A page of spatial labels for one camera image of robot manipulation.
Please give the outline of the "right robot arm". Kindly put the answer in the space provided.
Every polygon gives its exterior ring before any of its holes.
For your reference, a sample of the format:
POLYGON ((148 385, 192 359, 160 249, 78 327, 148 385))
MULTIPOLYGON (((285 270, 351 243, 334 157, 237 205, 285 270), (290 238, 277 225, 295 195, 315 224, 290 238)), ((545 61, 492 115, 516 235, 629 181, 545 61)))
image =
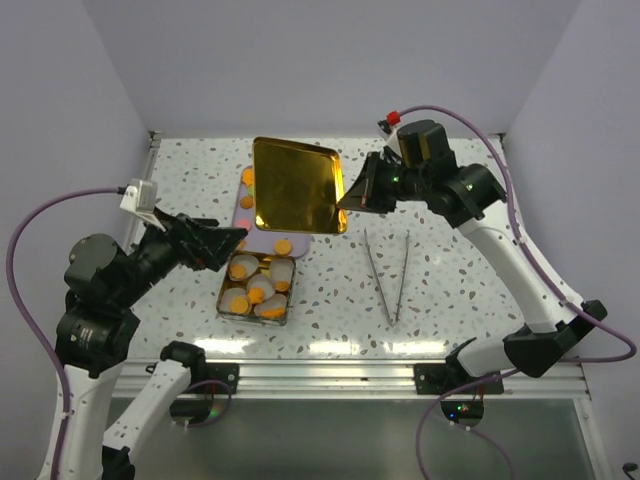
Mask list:
POLYGON ((449 353, 427 376, 441 392, 468 392, 482 377, 505 369, 539 378, 592 330, 522 253, 508 225, 507 194, 485 166, 460 167, 452 150, 419 167, 395 164, 371 152, 337 206, 386 214, 399 201, 425 202, 469 240, 505 284, 524 318, 523 326, 504 338, 473 338, 449 353))

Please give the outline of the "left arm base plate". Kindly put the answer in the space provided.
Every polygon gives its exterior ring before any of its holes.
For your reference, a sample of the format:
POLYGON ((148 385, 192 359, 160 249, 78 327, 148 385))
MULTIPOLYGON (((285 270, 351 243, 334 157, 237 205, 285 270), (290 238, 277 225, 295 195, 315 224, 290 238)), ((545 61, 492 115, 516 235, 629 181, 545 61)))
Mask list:
MULTIPOLYGON (((240 379, 240 365, 238 363, 210 363, 207 362, 204 368, 202 380, 217 380, 226 384, 231 394, 235 395, 237 391, 238 382, 240 379)), ((225 394, 226 390, 219 385, 205 385, 197 389, 199 393, 222 393, 225 394)))

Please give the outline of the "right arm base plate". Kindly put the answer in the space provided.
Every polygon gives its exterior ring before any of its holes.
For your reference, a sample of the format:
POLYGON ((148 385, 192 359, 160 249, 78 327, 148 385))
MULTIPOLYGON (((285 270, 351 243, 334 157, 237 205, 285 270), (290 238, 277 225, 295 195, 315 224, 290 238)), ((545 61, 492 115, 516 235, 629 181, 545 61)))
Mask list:
POLYGON ((481 377, 473 377, 462 367, 446 363, 416 363, 413 365, 413 381, 417 395, 442 395, 455 388, 499 375, 499 371, 490 372, 481 377))

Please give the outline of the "orange fish cookie bottom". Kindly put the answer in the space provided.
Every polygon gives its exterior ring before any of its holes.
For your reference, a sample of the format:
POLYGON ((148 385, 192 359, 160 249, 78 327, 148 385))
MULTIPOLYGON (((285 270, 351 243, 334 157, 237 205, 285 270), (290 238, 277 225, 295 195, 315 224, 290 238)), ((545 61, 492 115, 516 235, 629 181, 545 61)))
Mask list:
POLYGON ((259 304, 264 301, 265 293, 262 288, 253 287, 248 290, 247 297, 252 304, 259 304))

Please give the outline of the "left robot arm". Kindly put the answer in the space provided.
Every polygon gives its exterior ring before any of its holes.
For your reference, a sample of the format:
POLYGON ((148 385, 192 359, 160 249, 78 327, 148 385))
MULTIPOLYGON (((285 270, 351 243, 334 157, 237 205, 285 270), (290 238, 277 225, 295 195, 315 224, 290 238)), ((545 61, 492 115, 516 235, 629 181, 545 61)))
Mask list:
POLYGON ((184 392, 214 383, 202 348, 173 341, 152 377, 112 427, 111 397, 140 320, 133 305, 174 268, 221 270, 248 232, 214 219, 156 210, 131 253, 106 234, 79 240, 69 254, 69 290, 56 328, 58 382, 51 439, 42 479, 131 479, 135 456, 170 405, 184 392))

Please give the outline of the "orange flower cookie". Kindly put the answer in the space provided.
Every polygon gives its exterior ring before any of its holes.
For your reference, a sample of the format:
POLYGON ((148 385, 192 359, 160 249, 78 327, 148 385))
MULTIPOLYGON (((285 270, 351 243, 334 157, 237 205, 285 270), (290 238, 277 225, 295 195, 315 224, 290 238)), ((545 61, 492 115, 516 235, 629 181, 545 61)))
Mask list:
POLYGON ((233 281, 241 281, 247 277, 247 268, 242 264, 233 264, 228 269, 228 276, 233 281))

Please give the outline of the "gold tin lid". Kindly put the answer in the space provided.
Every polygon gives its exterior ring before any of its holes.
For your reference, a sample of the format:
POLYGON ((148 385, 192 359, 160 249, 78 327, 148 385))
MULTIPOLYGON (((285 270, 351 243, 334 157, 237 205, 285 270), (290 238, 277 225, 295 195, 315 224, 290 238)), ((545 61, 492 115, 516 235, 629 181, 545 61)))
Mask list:
POLYGON ((263 231, 342 234, 347 231, 342 163, 337 151, 298 141, 257 137, 252 143, 255 224, 263 231))

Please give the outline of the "metal tongs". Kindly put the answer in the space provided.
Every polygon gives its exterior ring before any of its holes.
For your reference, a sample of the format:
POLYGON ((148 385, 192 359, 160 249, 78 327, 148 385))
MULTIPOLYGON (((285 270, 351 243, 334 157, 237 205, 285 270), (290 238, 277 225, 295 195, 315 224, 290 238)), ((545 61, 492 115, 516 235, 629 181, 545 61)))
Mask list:
POLYGON ((369 233, 364 230, 364 249, 374 289, 390 328, 400 320, 410 253, 410 233, 369 233))

